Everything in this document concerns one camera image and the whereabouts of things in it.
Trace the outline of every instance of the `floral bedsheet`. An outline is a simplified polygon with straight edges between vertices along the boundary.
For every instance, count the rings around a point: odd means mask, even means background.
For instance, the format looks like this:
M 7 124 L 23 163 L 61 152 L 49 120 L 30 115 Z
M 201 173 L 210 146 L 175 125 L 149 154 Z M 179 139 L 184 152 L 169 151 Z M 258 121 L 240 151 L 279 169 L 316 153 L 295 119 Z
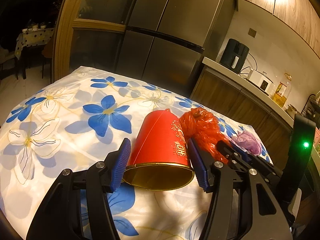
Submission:
M 134 143 L 145 116 L 169 108 L 180 117 L 200 104 L 165 89 L 90 67 L 40 90 L 9 114 L 0 129 L 0 208 L 26 238 L 47 190 L 65 168 L 89 168 L 119 148 Z M 206 107 L 229 137 L 248 131 L 261 144 L 260 156 L 271 162 L 254 129 Z M 81 191 L 84 234 L 90 238 L 85 191 Z M 154 192 L 122 183 L 108 194 L 121 239 L 198 239 L 211 194 L 198 186 Z

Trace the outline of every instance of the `wall outlet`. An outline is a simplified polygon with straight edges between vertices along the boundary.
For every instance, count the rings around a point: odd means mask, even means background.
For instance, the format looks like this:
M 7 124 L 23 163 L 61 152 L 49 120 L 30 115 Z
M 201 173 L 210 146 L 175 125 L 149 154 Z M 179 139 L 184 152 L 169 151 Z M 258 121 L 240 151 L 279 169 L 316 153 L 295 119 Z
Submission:
M 256 34 L 257 34 L 257 32 L 256 32 L 255 30 L 253 30 L 253 29 L 250 28 L 248 34 L 249 34 L 250 36 L 252 36 L 252 37 L 255 37 Z

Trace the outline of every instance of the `stainless steel refrigerator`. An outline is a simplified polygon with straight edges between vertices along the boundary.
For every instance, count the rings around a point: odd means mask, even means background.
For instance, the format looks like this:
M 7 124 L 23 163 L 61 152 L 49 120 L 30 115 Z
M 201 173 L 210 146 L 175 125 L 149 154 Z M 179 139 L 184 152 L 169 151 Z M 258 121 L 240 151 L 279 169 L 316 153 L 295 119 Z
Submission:
M 234 0 L 230 1 L 229 15 L 233 15 Z M 227 9 L 223 2 L 136 0 L 116 73 L 189 96 L 201 71 L 205 46 L 212 44 L 210 35 L 219 12 Z

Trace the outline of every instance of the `gold cup rim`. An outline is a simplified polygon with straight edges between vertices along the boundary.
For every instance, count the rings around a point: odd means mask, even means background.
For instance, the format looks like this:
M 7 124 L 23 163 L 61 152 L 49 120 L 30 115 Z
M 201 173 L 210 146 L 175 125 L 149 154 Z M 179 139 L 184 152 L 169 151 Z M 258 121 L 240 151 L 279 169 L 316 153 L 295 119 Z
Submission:
M 147 166 L 175 166 L 177 168 L 183 168 L 183 169 L 186 169 L 188 171 L 191 171 L 192 173 L 192 176 L 190 176 L 190 179 L 188 182 L 186 182 L 185 184 L 183 185 L 179 185 L 177 187 L 173 187 L 173 188 L 168 188 L 168 189 L 150 189 L 150 188 L 146 188 L 146 187 L 142 187 L 142 186 L 139 186 L 139 185 L 136 185 L 136 184 L 131 184 L 129 183 L 126 178 L 125 178 L 125 173 L 128 171 L 128 170 L 132 170 L 132 169 L 136 169 L 136 168 L 141 168 L 141 167 L 147 167 Z M 194 173 L 194 170 L 188 166 L 188 165 L 184 165 L 184 164 L 181 164 L 181 163 L 174 163 L 174 162 L 149 162 L 149 163 L 138 163 L 138 164 L 133 164 L 133 165 L 129 165 L 126 167 L 125 169 L 125 172 L 124 172 L 124 176 L 123 176 L 123 180 L 126 182 L 126 183 L 129 183 L 135 187 L 139 187 L 139 188 L 143 188 L 143 189 L 148 189 L 148 190 L 152 190 L 152 191 L 167 191 L 167 190 L 173 190 L 173 189 L 178 189 L 178 188 L 182 188 L 186 185 L 188 185 L 194 178 L 195 176 L 195 173 Z

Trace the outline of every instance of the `chair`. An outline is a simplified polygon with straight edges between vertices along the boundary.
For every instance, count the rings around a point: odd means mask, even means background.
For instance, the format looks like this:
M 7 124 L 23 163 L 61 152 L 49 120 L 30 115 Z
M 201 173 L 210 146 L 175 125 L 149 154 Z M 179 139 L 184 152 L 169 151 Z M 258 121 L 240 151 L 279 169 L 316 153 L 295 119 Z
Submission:
M 51 38 L 48 43 L 44 46 L 41 54 L 43 55 L 42 61 L 42 78 L 43 78 L 43 71 L 44 65 L 46 64 L 46 59 L 50 59 L 50 84 L 52 84 L 52 53 L 53 53 L 53 38 Z
M 3 63 L 8 61 L 9 59 L 13 59 L 13 58 L 14 58 L 14 67 L 9 69 L 9 70 L 5 70 L 6 73 L 3 74 L 3 72 L 4 72 Z M 18 61 L 17 61 L 17 58 L 16 58 L 16 56 L 14 54 L 14 51 L 9 52 L 7 49 L 2 48 L 1 45 L 0 45 L 0 80 L 4 79 L 7 76 L 12 75 L 13 74 L 12 70 L 15 70 L 15 74 L 16 74 L 16 77 L 18 79 L 18 72 L 19 72 Z

